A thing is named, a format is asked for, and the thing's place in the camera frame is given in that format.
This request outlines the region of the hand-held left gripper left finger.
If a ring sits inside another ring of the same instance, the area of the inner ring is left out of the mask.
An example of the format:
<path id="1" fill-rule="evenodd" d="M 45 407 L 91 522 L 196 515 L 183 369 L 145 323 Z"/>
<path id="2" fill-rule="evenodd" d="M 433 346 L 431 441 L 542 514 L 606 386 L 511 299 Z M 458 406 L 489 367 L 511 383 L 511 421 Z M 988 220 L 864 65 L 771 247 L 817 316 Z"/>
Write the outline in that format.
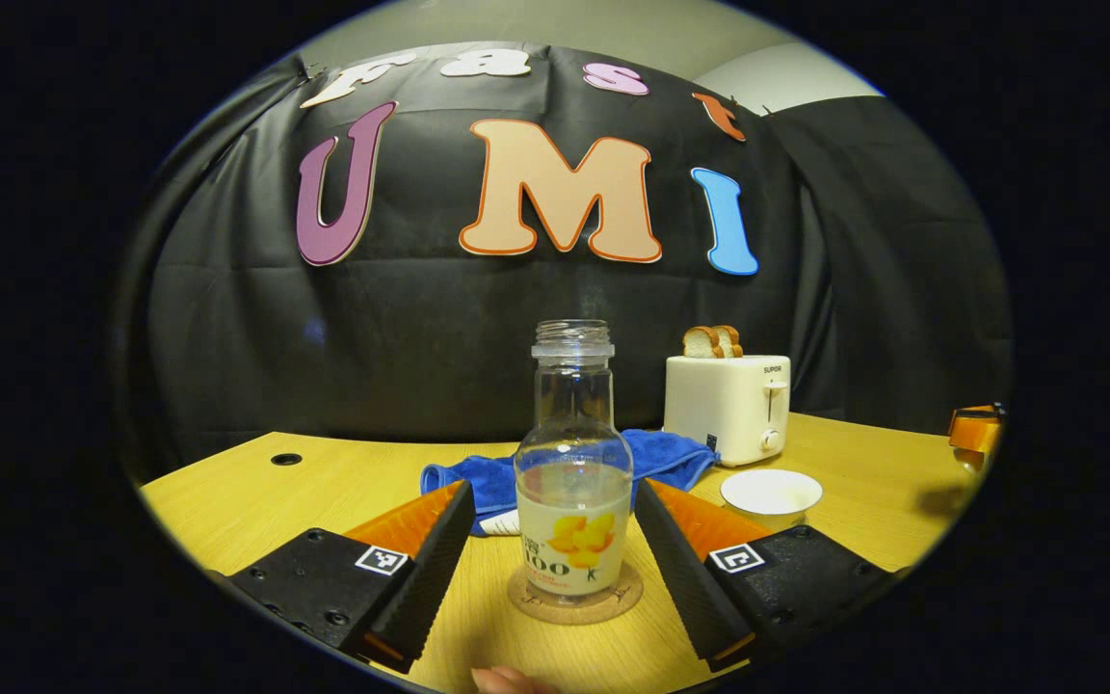
<path id="1" fill-rule="evenodd" d="M 307 529 L 213 581 L 331 648 L 405 675 L 474 520 L 474 492 L 460 480 L 344 533 Z"/>

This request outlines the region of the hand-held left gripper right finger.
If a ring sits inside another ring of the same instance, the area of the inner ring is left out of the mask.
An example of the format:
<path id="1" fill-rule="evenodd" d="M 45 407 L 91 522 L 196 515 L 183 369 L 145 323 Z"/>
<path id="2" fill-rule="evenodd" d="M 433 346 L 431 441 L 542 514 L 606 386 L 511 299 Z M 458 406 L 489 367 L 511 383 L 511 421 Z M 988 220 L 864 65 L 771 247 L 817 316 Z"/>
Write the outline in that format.
<path id="1" fill-rule="evenodd" d="M 635 515 L 693 650 L 713 672 L 779 658 L 894 583 L 819 530 L 771 532 L 657 480 L 640 480 Z"/>

